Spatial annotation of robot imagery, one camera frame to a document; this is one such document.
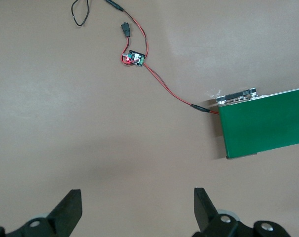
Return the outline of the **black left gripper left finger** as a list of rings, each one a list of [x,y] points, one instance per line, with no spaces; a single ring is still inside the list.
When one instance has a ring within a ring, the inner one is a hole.
[[[82,217],[81,190],[70,190],[46,216],[28,221],[16,237],[69,237]]]

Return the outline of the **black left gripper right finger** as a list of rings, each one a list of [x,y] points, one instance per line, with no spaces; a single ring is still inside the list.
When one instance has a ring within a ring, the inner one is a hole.
[[[238,222],[227,213],[218,213],[204,188],[194,188],[194,214],[200,231],[193,237],[235,237]]]

